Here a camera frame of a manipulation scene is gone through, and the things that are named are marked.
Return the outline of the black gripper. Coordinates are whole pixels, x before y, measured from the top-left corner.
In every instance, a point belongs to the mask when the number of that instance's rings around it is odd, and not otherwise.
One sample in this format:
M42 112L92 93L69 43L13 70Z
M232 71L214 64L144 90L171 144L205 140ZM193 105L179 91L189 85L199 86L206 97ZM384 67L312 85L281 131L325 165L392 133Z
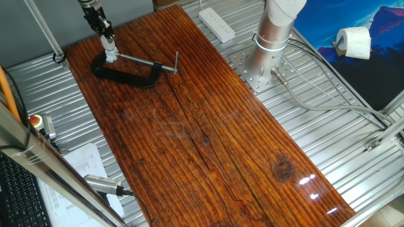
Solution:
M112 43L114 41L114 32L112 23L106 19L104 10L100 3L81 3L84 12L84 18L91 29L100 34L103 42Z

